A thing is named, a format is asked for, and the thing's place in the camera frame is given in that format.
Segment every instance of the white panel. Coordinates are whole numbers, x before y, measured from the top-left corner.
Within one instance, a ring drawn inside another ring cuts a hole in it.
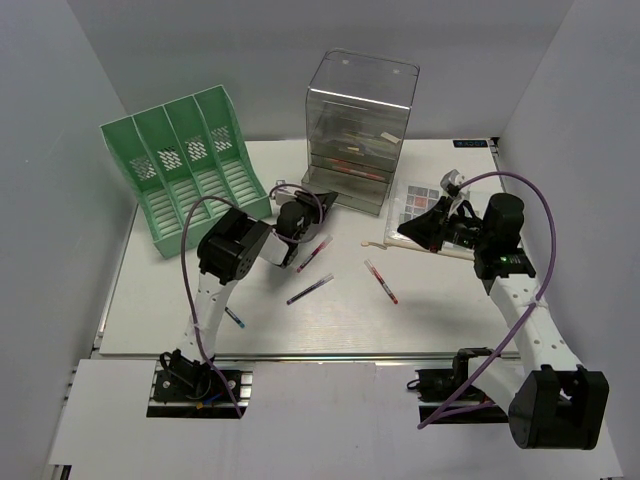
[[[606,428],[592,452],[520,450],[506,425],[418,431],[408,366],[259,364],[238,421],[145,418],[154,365],[83,361],[50,461],[73,465],[72,480],[600,480],[620,473]]]
[[[636,0],[576,2],[501,144],[501,168],[534,181],[555,214],[547,299],[573,351],[611,384],[609,426],[625,478],[640,478],[639,18]],[[544,213],[526,187],[507,186],[526,199],[526,235],[544,271]]]
[[[0,464],[32,479],[133,202],[98,130],[124,109],[66,2],[3,2],[0,65]]]
[[[258,178],[268,190],[277,179],[297,182],[306,169],[306,142],[249,142]],[[438,184],[457,168],[468,177],[493,170],[489,149],[456,149],[450,140],[405,142],[398,177]],[[498,191],[494,177],[478,184]],[[303,245],[298,265],[327,233],[331,245],[302,273],[258,259],[229,300],[247,325],[225,316],[219,354],[457,352],[495,346],[507,328],[476,278],[473,262],[404,248],[363,248],[382,241],[386,206],[373,217],[335,206],[320,238]],[[369,257],[399,299],[394,305],[364,265]],[[198,281],[195,251],[187,255],[191,285]],[[291,306],[286,300],[325,275],[335,280]],[[183,334],[188,304],[178,258],[164,260],[138,215],[109,311],[103,354],[159,354]]]
[[[303,137],[343,47],[422,67],[413,138],[500,135],[572,0],[69,0],[130,113],[223,83],[250,139]]]

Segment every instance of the blue pen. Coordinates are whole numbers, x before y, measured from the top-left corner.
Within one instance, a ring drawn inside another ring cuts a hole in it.
[[[224,311],[227,312],[227,315],[233,318],[233,321],[236,322],[240,328],[244,328],[244,323],[242,323],[242,320],[240,320],[240,318],[238,318],[235,313],[229,310],[229,307],[224,307]]]

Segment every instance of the red pen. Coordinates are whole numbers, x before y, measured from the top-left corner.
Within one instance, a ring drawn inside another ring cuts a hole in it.
[[[398,304],[398,299],[396,298],[396,296],[393,294],[393,292],[389,288],[389,285],[387,285],[387,282],[384,281],[384,279],[382,278],[382,275],[380,275],[380,273],[378,273],[378,270],[376,270],[376,267],[373,266],[373,263],[371,263],[371,260],[369,260],[367,258],[364,261],[364,264],[367,266],[367,268],[369,269],[371,274],[374,277],[376,277],[376,280],[378,280],[378,282],[380,283],[382,288],[384,288],[384,291],[387,292],[387,295],[389,295],[389,298],[393,301],[393,303],[395,303],[397,305]]]
[[[300,273],[304,267],[309,265],[309,262],[313,260],[315,256],[318,253],[320,253],[321,250],[323,250],[327,245],[329,245],[331,243],[331,240],[333,240],[333,237],[331,235],[327,235],[326,238],[322,241],[322,243],[318,245],[318,248],[316,248],[313,252],[311,252],[311,255],[305,258],[305,260],[300,264],[296,272]]]

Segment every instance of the marker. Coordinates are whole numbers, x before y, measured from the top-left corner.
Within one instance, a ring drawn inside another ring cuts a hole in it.
[[[235,313],[229,310],[229,307],[224,307],[224,311],[227,312],[227,315],[229,315],[233,319],[233,321],[238,324],[240,328],[245,327],[244,323],[242,323],[242,320],[240,320],[240,318]]]
[[[311,255],[309,255],[307,258],[304,259],[304,261],[300,264],[296,272],[300,273],[304,267],[309,265],[309,262],[313,260],[313,257],[315,257],[318,253],[320,253],[321,250],[324,250],[324,248],[331,243],[331,240],[333,240],[333,237],[331,235],[327,235],[325,239],[322,241],[322,243],[318,245],[318,247],[313,252],[311,252]]]
[[[364,264],[367,266],[367,268],[369,269],[371,274],[374,277],[376,277],[376,279],[378,280],[378,283],[380,283],[380,285],[382,285],[382,288],[384,288],[384,291],[387,292],[387,295],[389,295],[389,298],[393,301],[393,303],[395,303],[397,305],[398,304],[398,299],[396,298],[396,296],[393,294],[393,292],[389,288],[389,285],[387,285],[387,282],[385,282],[383,280],[382,275],[380,275],[380,273],[378,273],[378,270],[376,270],[376,267],[373,266],[373,263],[371,263],[371,260],[369,260],[367,258],[364,261]]]
[[[351,175],[357,175],[358,177],[368,178],[370,180],[378,180],[384,181],[384,177],[381,175],[374,175],[373,173],[365,173],[360,170],[354,170],[353,168],[345,168],[345,167],[333,167],[332,170],[336,170],[338,172],[350,173]]]
[[[326,277],[318,280],[316,283],[314,283],[310,287],[305,288],[298,295],[294,295],[293,297],[291,297],[289,300],[287,300],[287,305],[291,305],[293,302],[295,302],[297,300],[300,300],[302,297],[304,297],[308,293],[313,292],[316,288],[320,288],[322,285],[324,285],[325,283],[330,282],[331,280],[333,280],[333,273],[330,273]]]

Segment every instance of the pen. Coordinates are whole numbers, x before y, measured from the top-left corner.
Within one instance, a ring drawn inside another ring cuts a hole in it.
[[[291,297],[289,300],[287,300],[287,305],[291,305],[293,302],[295,302],[297,300],[300,300],[305,295],[313,292],[316,288],[320,288],[322,285],[324,285],[325,283],[330,282],[331,280],[333,280],[333,273],[330,273],[326,277],[321,278],[320,280],[318,280],[316,283],[314,283],[310,287],[305,288],[299,294],[294,295],[293,297]]]
[[[313,252],[311,252],[311,255],[309,255],[307,258],[304,259],[304,261],[300,264],[296,272],[300,273],[304,267],[309,265],[309,262],[313,260],[313,257],[315,257],[318,253],[320,253],[320,251],[323,250],[327,245],[329,245],[331,243],[331,240],[333,240],[333,237],[331,235],[327,235],[325,239],[322,241],[322,243],[318,245],[318,247]]]
[[[244,328],[245,325],[242,322],[242,320],[240,320],[240,318],[235,313],[229,310],[229,307],[224,307],[224,311],[227,312],[227,315],[229,315],[233,319],[233,321],[238,324],[240,328]]]
[[[387,282],[385,282],[383,280],[382,275],[380,275],[380,273],[378,273],[378,270],[376,270],[376,267],[373,266],[373,263],[371,263],[371,260],[369,260],[367,258],[364,261],[364,264],[367,266],[367,268],[369,269],[371,274],[374,277],[376,277],[376,280],[378,280],[378,283],[380,283],[380,285],[382,285],[382,288],[384,288],[384,291],[387,292],[387,295],[389,295],[389,298],[393,301],[393,303],[395,303],[397,305],[398,304],[398,299],[396,298],[396,296],[393,294],[393,292],[389,288],[389,285],[387,285]]]

